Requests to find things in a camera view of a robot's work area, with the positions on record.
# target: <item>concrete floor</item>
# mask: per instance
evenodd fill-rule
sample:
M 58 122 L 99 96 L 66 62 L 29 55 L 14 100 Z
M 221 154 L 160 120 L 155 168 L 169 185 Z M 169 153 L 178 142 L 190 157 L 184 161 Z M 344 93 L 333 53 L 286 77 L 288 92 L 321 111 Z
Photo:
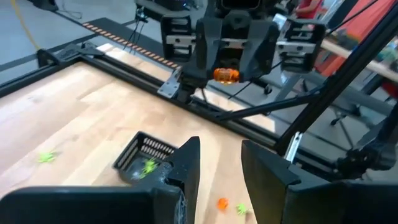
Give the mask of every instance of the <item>concrete floor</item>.
M 58 0 L 57 2 L 59 6 L 62 5 L 62 1 L 65 3 L 66 10 L 82 13 L 82 18 L 77 20 L 81 23 L 99 19 L 101 17 L 107 17 L 119 23 L 128 22 L 134 19 L 136 8 L 133 0 Z M 42 48 L 49 49 L 92 34 L 91 31 L 88 31 L 52 12 L 37 9 L 29 1 L 17 0 L 17 3 L 27 27 L 31 31 L 37 44 Z M 76 18 L 68 13 L 63 12 L 62 14 L 76 20 Z M 0 2 L 0 20 L 7 21 L 0 23 L 0 30 L 3 30 L 0 34 L 0 43 L 2 44 L 2 51 L 0 52 L 0 68 L 5 63 L 35 53 L 35 48 L 26 37 L 9 1 Z M 129 25 L 128 27 L 134 28 L 135 24 Z M 156 21 L 150 21 L 146 24 L 142 30 L 142 34 L 151 37 L 154 40 L 161 41 L 160 25 Z M 90 42 L 96 45 L 102 45 L 109 41 L 104 37 L 95 37 L 94 39 L 91 39 Z M 8 70 L 0 70 L 0 83 L 33 71 L 36 68 L 36 62 L 31 61 Z M 366 75 L 367 72 L 363 72 L 363 74 L 353 82 L 353 86 L 358 88 L 363 86 Z M 281 85 L 279 68 L 276 68 L 270 75 L 266 76 L 266 79 L 272 80 Z M 210 82 L 209 85 L 221 88 L 223 91 L 228 93 L 235 93 L 244 84 L 223 86 L 218 83 Z M 278 92 L 278 88 L 273 88 L 273 92 L 266 96 L 262 93 L 262 89 L 251 85 L 240 93 L 239 97 L 249 102 L 251 105 L 259 105 L 273 101 Z M 379 90 L 374 94 L 374 97 L 383 100 L 386 98 L 386 94 Z M 303 107 L 304 106 L 297 106 L 295 108 L 273 112 L 271 114 L 271 118 L 275 120 L 276 133 L 282 134 L 301 112 Z M 383 119 L 383 116 L 372 111 L 367 111 L 366 114 L 372 117 L 375 122 Z M 329 157 L 330 159 L 337 159 L 338 157 L 344 156 L 345 150 L 351 147 L 349 139 L 356 142 L 368 131 L 363 124 L 351 118 L 344 119 L 342 125 L 338 124 L 336 126 L 330 126 L 330 121 L 335 118 L 335 112 L 332 109 L 327 109 L 311 126 L 307 133 L 305 133 L 302 145 L 320 155 Z M 343 128 L 346 129 L 348 138 L 347 135 L 345 135 Z M 388 172 L 370 172 L 369 176 L 374 180 L 395 181 L 398 180 L 398 176 L 396 175 L 397 169 L 398 168 L 396 166 L 395 169 Z

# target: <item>green plastic piece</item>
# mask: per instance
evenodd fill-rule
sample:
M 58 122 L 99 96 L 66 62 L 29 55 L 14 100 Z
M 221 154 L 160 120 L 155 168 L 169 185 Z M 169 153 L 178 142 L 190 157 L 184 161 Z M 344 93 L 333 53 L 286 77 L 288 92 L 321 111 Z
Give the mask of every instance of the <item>green plastic piece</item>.
M 149 173 L 151 173 L 154 170 L 156 170 L 156 168 L 157 168 L 157 164 L 156 164 L 156 162 L 155 162 L 155 160 L 153 158 L 145 161 L 145 166 L 142 169 L 142 173 L 141 173 L 140 178 L 146 177 L 146 175 L 148 175 Z
M 42 152 L 40 153 L 39 162 L 52 162 L 55 159 L 55 155 L 53 152 Z
M 245 215 L 248 213 L 248 209 L 246 208 L 246 206 L 243 203 L 239 203 L 236 206 L 236 210 L 238 212 L 238 215 Z

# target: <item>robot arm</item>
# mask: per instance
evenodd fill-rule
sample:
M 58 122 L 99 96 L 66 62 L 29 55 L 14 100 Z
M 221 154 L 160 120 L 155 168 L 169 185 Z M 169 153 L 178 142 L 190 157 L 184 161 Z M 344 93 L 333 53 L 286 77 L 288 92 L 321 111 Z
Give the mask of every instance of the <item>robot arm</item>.
M 181 91 L 188 91 L 184 96 L 204 88 L 208 80 L 241 83 L 268 74 L 276 50 L 283 70 L 312 70 L 325 36 L 324 24 L 291 19 L 275 0 L 233 2 L 209 4 L 195 35 L 189 17 L 162 18 L 165 57 L 186 62 L 177 78 Z
M 398 104 L 382 122 L 378 135 L 365 145 L 358 146 L 337 160 L 336 169 L 342 179 L 361 178 L 367 169 L 389 170 L 397 162 Z

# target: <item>hazard tape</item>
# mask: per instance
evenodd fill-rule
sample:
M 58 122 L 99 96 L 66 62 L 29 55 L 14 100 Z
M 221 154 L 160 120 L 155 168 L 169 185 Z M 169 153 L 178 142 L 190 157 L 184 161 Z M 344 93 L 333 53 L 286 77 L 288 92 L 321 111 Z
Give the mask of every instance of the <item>hazard tape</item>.
M 123 44 L 126 47 L 133 48 L 136 52 L 139 52 L 140 54 L 146 56 L 147 58 L 150 58 L 152 60 L 155 60 L 156 62 L 162 63 L 172 69 L 179 69 L 181 66 L 177 63 L 171 62 L 153 52 L 150 52 L 136 44 L 133 44 L 132 42 L 128 40 L 124 40 L 123 38 L 120 38 L 110 32 L 107 32 L 103 29 L 100 29 L 99 27 L 96 27 L 94 25 L 91 25 L 89 22 L 86 22 L 82 24 L 84 27 L 86 27 L 89 30 L 92 30 L 93 32 L 98 33 L 99 35 L 102 35 L 103 37 L 106 37 L 108 39 L 111 39 L 119 44 Z

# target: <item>black wire basket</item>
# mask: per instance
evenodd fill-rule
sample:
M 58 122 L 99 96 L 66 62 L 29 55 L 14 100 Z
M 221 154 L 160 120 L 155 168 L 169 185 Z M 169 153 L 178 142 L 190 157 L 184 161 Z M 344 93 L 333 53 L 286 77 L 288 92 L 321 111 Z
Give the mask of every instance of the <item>black wire basket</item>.
M 176 149 L 170 144 L 139 131 L 116 159 L 113 167 L 124 182 L 134 184 L 142 179 L 142 172 L 148 160 L 153 160 L 158 166 Z

